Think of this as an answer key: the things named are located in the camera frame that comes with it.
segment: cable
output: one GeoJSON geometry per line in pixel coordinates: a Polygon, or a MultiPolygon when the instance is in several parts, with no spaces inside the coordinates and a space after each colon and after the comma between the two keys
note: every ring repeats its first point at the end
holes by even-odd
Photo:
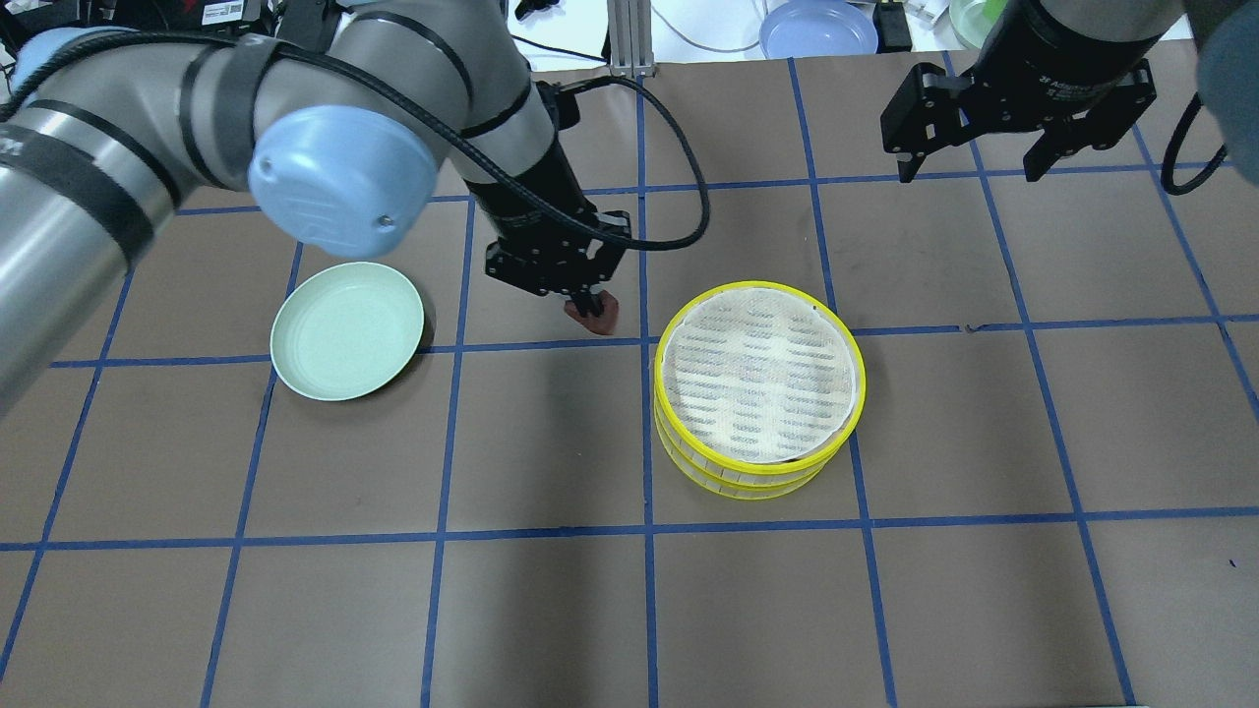
{"type": "Polygon", "coordinates": [[[757,47],[760,47],[760,40],[759,39],[755,40],[755,42],[753,42],[752,44],[749,44],[747,47],[739,47],[738,49],[718,49],[716,47],[709,47],[706,44],[700,44],[699,42],[695,42],[690,37],[686,37],[685,34],[682,34],[682,30],[680,30],[676,26],[674,26],[674,23],[669,21],[669,18],[666,18],[665,15],[660,14],[660,10],[655,5],[652,5],[652,8],[651,8],[651,14],[656,15],[657,18],[660,18],[660,21],[665,23],[665,26],[667,26],[669,29],[674,30],[674,34],[676,34],[679,39],[681,39],[682,42],[690,44],[691,47],[694,47],[696,49],[704,49],[705,52],[716,52],[718,54],[738,54],[740,52],[747,52],[748,49],[755,49],[757,47]]]}
{"type": "Polygon", "coordinates": [[[149,4],[152,5],[154,10],[157,11],[157,18],[161,20],[162,26],[166,28],[166,31],[170,31],[170,20],[166,19],[166,13],[162,11],[161,5],[157,4],[157,0],[149,0],[149,4]]]}
{"type": "MultiPolygon", "coordinates": [[[[111,49],[120,49],[123,47],[137,47],[145,44],[170,44],[170,43],[183,43],[183,44],[215,44],[219,47],[233,47],[235,45],[234,39],[225,37],[210,35],[210,34],[195,34],[195,33],[179,33],[179,31],[152,31],[152,33],[111,33],[101,37],[89,37],[78,44],[69,48],[60,49],[54,54],[47,63],[35,69],[30,77],[26,78],[18,87],[16,93],[9,100],[8,103],[0,108],[0,122],[8,121],[14,113],[21,107],[21,103],[30,97],[31,93],[40,84],[44,83],[50,76],[62,71],[63,68],[83,60],[88,57],[108,52],[111,49]]],[[[709,202],[708,183],[704,180],[704,174],[700,171],[699,161],[695,159],[695,152],[691,150],[690,142],[686,140],[686,135],[682,132],[681,126],[669,112],[663,103],[658,98],[652,96],[650,91],[640,86],[637,82],[626,79],[623,77],[597,77],[587,79],[584,82],[577,82],[570,84],[575,93],[582,93],[599,86],[618,83],[627,86],[636,91],[643,97],[645,101],[656,108],[674,134],[677,136],[679,142],[682,146],[682,154],[686,156],[687,164],[691,166],[691,171],[695,175],[695,186],[699,190],[700,197],[700,220],[695,231],[690,234],[676,238],[672,241],[636,241],[633,238],[626,238],[613,233],[604,233],[597,228],[592,228],[575,218],[570,217],[556,209],[549,202],[533,193],[525,185],[520,184],[515,178],[509,175],[502,168],[496,165],[490,160],[483,152],[477,150],[475,145],[465,140],[458,131],[451,126],[442,122],[441,118],[426,111],[422,106],[408,98],[404,93],[398,92],[392,86],[384,81],[376,78],[375,76],[349,64],[340,59],[327,57],[325,54],[319,54],[315,52],[308,52],[291,44],[281,44],[276,53],[279,57],[293,59],[305,64],[313,66],[316,68],[335,73],[337,76],[349,78],[364,87],[376,92],[383,98],[390,103],[398,106],[408,115],[414,117],[417,121],[422,122],[426,127],[437,134],[442,140],[446,140],[456,150],[462,152],[471,160],[476,166],[481,168],[487,175],[495,179],[495,181],[502,184],[514,195],[522,199],[530,207],[538,209],[548,218],[555,220],[559,226],[579,233],[587,238],[594,241],[601,241],[612,246],[618,246],[631,251],[674,251],[677,248],[685,248],[691,243],[695,243],[704,236],[708,231],[708,224],[711,218],[711,205],[709,202]]]]}
{"type": "Polygon", "coordinates": [[[580,52],[573,52],[572,49],[560,49],[559,47],[548,47],[546,44],[539,44],[539,43],[534,42],[533,39],[525,39],[524,37],[517,37],[515,34],[512,34],[511,38],[515,39],[516,42],[524,42],[525,44],[528,44],[530,47],[536,47],[539,49],[545,49],[546,52],[555,52],[556,54],[570,54],[573,57],[578,57],[578,58],[582,58],[582,59],[589,59],[592,62],[598,62],[601,64],[607,64],[608,63],[607,59],[604,59],[603,57],[596,57],[594,54],[583,54],[580,52]]]}
{"type": "Polygon", "coordinates": [[[1163,171],[1162,183],[1163,189],[1167,194],[1172,197],[1181,197],[1194,191],[1195,189],[1202,186],[1206,180],[1211,179],[1215,170],[1220,169],[1220,164],[1224,159],[1229,156],[1229,146],[1221,145],[1219,150],[1215,151],[1215,156],[1202,168],[1202,171],[1186,181],[1185,184],[1176,184],[1176,160],[1180,159],[1180,150],[1185,145],[1185,136],[1188,134],[1190,126],[1194,125],[1194,118],[1197,117],[1197,112],[1202,110],[1202,98],[1197,93],[1194,98],[1190,98],[1188,106],[1185,107],[1185,112],[1181,115],[1181,120],[1176,123],[1176,130],[1172,131],[1172,139],[1167,141],[1167,151],[1163,152],[1163,171]]]}

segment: blue bowl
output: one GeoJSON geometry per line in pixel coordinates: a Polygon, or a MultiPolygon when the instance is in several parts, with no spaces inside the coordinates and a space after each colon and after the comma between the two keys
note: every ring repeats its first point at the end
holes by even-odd
{"type": "Polygon", "coordinates": [[[844,0],[791,0],[760,23],[767,59],[874,54],[879,34],[865,13],[844,0]]]}

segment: white label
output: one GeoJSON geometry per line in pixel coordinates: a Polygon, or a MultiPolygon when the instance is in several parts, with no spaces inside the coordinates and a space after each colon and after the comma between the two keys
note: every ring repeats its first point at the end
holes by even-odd
{"type": "Polygon", "coordinates": [[[201,10],[201,25],[234,23],[244,16],[244,0],[215,3],[201,10]]]}

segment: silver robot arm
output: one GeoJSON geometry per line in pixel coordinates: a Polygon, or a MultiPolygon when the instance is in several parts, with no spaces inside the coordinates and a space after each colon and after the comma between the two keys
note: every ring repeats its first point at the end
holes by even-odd
{"type": "MultiPolygon", "coordinates": [[[[329,57],[461,131],[564,215],[628,238],[622,214],[599,214],[582,195],[496,0],[356,10],[329,57]]],[[[45,58],[93,53],[48,76],[0,123],[0,417],[198,186],[251,189],[300,241],[373,257],[418,218],[449,150],[380,92],[295,60],[269,38],[149,35],[94,53],[130,33],[92,31],[31,40],[50,43],[45,58]]],[[[487,272],[563,291],[583,315],[597,310],[590,286],[611,277],[623,248],[588,254],[588,236],[560,239],[495,176],[463,155],[454,164],[500,231],[487,272]],[[564,273],[548,268],[556,262],[564,273]]]]}

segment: light green plate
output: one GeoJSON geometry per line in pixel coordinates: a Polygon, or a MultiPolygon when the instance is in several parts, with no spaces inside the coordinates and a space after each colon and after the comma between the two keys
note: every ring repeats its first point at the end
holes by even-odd
{"type": "Polygon", "coordinates": [[[398,375],[423,333],[424,304],[407,276],[380,263],[342,263],[285,300],[271,328],[271,360],[297,393],[346,401],[398,375]]]}

